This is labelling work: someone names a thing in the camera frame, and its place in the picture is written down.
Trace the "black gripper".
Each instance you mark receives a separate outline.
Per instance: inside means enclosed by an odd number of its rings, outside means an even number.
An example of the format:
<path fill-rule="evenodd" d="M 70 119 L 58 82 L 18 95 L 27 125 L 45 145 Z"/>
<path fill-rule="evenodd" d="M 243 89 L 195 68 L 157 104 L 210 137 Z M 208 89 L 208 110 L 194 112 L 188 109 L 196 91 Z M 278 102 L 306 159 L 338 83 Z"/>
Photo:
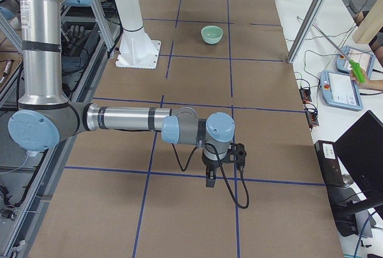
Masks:
<path fill-rule="evenodd" d="M 217 160 L 212 160 L 204 154 L 202 155 L 202 162 L 206 166 L 206 187 L 214 187 L 216 182 L 216 172 L 222 163 Z"/>

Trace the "person's hand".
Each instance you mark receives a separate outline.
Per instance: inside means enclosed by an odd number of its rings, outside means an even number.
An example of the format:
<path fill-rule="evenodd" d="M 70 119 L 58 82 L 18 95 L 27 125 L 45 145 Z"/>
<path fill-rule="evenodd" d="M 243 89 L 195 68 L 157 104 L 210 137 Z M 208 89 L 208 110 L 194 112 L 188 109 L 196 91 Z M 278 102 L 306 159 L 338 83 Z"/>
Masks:
<path fill-rule="evenodd" d="M 368 79 L 366 72 L 361 69 L 361 73 L 364 78 L 364 82 L 361 82 L 355 75 L 354 70 L 350 70 L 349 76 L 352 81 L 355 81 L 355 83 L 362 89 L 372 89 L 372 90 L 380 90 L 381 89 L 381 81 L 379 80 L 370 80 Z"/>

